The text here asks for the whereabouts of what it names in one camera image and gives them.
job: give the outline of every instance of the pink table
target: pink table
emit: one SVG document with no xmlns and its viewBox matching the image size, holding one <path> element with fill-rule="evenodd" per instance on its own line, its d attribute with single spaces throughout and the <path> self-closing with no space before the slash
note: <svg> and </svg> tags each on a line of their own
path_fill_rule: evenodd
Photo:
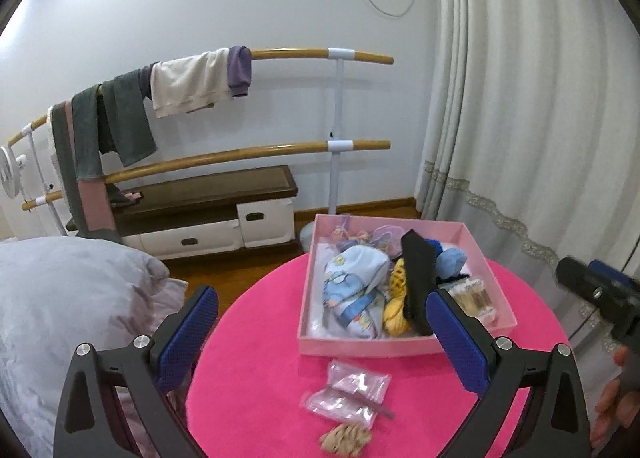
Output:
<svg viewBox="0 0 640 458">
<path fill-rule="evenodd" d="M 324 386 L 331 360 L 298 353 L 307 258 L 285 263 L 245 292 L 204 347 L 187 416 L 190 432 L 212 458 L 327 456 L 318 438 L 335 422 L 300 408 L 305 392 Z M 513 340 L 522 348 L 545 351 L 567 343 L 535 292 L 502 266 L 490 264 L 518 319 Z M 392 376 L 385 406 L 396 419 L 376 419 L 364 458 L 437 456 L 476 401 L 463 390 L 444 354 L 353 362 Z M 502 455 L 525 398 L 520 391 L 488 456 Z"/>
</svg>

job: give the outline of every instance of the metal bolt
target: metal bolt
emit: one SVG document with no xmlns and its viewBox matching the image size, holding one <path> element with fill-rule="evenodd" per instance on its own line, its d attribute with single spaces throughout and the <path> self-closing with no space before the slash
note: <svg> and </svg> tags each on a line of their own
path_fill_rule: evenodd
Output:
<svg viewBox="0 0 640 458">
<path fill-rule="evenodd" d="M 511 348 L 513 348 L 513 341 L 508 337 L 498 337 L 495 343 L 498 345 L 500 350 L 511 350 Z"/>
<path fill-rule="evenodd" d="M 136 348 L 144 348 L 149 344 L 150 340 L 151 339 L 149 339 L 148 335 L 139 335 L 138 337 L 133 339 L 133 346 L 135 346 Z"/>
<path fill-rule="evenodd" d="M 569 346 L 567 346 L 566 344 L 559 344 L 558 352 L 560 355 L 564 355 L 565 357 L 568 357 L 569 355 L 571 355 L 571 348 L 569 348 Z"/>
<path fill-rule="evenodd" d="M 87 353 L 89 353 L 90 351 L 91 351 L 91 346 L 89 346 L 87 343 L 82 343 L 81 345 L 78 346 L 78 348 L 76 348 L 76 353 L 79 356 L 87 355 Z"/>
</svg>

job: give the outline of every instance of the pink tray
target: pink tray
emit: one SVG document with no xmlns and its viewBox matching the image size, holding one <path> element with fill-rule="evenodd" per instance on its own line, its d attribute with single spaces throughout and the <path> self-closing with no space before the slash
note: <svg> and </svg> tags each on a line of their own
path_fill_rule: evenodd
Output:
<svg viewBox="0 0 640 458">
<path fill-rule="evenodd" d="M 311 244 L 309 263 L 306 269 L 305 292 L 303 295 L 302 310 L 300 312 L 300 324 L 298 326 L 300 353 L 304 355 L 362 358 L 441 353 L 442 347 L 435 336 L 361 340 L 318 339 L 306 335 L 308 333 L 309 301 L 318 244 L 323 241 L 328 241 L 335 228 L 341 225 L 343 220 L 344 218 L 339 215 L 316 215 L 314 237 Z M 457 247 L 466 253 L 466 264 L 472 275 L 478 276 L 484 281 L 485 289 L 497 310 L 497 317 L 494 323 L 487 327 L 491 335 L 494 337 L 508 335 L 511 330 L 517 326 L 518 322 L 507 298 L 502 292 L 500 284 L 498 284 L 494 273 L 492 273 L 491 268 L 489 268 L 487 261 L 484 259 L 480 247 L 478 247 L 478 244 L 463 223 L 352 216 L 349 220 L 348 227 L 350 233 L 356 234 L 359 231 L 373 231 L 373 229 L 383 225 L 397 225 L 405 228 L 407 231 L 414 229 L 424 237 L 457 245 Z"/>
</svg>

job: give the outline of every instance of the gray pillow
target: gray pillow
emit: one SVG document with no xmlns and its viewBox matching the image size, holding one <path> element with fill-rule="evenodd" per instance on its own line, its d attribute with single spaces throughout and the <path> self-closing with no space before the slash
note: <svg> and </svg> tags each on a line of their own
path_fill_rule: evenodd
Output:
<svg viewBox="0 0 640 458">
<path fill-rule="evenodd" d="M 80 343 L 128 345 L 180 309 L 186 283 L 136 249 L 47 237 L 0 244 L 0 409 L 33 458 L 50 458 L 66 371 Z M 127 416 L 128 393 L 120 394 Z M 132 422 L 144 456 L 154 451 Z"/>
</svg>

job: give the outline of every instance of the white curtain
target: white curtain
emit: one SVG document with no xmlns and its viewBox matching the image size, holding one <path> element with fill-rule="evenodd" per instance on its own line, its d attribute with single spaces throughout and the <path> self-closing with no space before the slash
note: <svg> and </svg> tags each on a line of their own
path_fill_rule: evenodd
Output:
<svg viewBox="0 0 640 458">
<path fill-rule="evenodd" d="M 593 400 L 614 344 L 553 271 L 565 255 L 637 270 L 636 30 L 617 0 L 441 0 L 432 88 L 422 216 L 466 222 L 545 299 Z"/>
</svg>

